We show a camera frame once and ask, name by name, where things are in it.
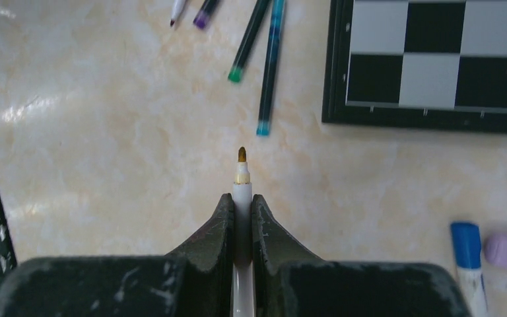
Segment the teal marker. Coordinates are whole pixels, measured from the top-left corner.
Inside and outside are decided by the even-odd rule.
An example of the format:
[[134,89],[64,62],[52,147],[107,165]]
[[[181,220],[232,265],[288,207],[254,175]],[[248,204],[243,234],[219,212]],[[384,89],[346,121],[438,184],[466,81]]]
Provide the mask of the teal marker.
[[273,105],[273,92],[275,91],[275,77],[279,61],[279,46],[281,45],[284,13],[285,0],[274,0],[273,10],[271,11],[269,42],[267,43],[267,56],[265,57],[263,86],[261,86],[259,117],[257,118],[257,135],[262,137],[268,136],[270,131],[271,108]]

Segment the chessboard frame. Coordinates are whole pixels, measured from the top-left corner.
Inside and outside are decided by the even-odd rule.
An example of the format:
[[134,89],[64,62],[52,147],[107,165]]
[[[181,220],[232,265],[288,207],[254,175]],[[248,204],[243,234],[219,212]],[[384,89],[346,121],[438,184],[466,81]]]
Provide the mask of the chessboard frame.
[[321,121],[351,125],[507,133],[507,114],[345,106],[355,0],[332,0]]

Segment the black square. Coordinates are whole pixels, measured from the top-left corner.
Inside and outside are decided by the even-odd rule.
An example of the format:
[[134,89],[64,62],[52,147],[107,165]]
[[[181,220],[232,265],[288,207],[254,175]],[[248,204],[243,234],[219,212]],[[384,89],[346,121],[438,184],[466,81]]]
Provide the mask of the black square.
[[347,100],[399,102],[402,55],[351,56]]
[[507,108],[507,58],[461,57],[456,106]]
[[410,3],[405,52],[459,53],[465,3]]

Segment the marker tip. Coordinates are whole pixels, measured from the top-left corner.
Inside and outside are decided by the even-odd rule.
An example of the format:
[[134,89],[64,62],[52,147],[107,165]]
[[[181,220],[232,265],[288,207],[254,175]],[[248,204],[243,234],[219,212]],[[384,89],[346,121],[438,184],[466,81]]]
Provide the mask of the marker tip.
[[240,150],[238,150],[238,162],[245,161],[246,161],[246,149],[244,147],[240,147]]

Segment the green marker cap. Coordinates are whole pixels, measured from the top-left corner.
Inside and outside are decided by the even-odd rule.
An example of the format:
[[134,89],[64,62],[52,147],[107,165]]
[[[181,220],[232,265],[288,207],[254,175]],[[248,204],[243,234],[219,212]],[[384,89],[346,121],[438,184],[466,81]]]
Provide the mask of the green marker cap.
[[239,83],[242,80],[242,69],[233,67],[228,74],[228,80],[233,83]]

